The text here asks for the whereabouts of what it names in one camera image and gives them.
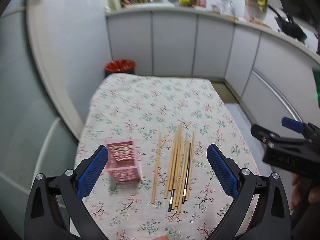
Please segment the person's right hand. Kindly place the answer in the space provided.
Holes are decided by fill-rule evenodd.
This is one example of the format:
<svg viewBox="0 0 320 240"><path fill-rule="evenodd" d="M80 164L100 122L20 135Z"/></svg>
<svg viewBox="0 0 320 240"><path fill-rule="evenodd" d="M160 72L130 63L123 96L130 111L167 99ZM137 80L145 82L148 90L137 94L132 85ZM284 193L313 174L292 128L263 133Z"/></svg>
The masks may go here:
<svg viewBox="0 0 320 240"><path fill-rule="evenodd" d="M291 185L293 187L291 194L290 210L293 211L303 200L306 193L303 191L302 179L296 174L292 174ZM314 187L309 191L308 202L317 204L320 200L320 188Z"/></svg>

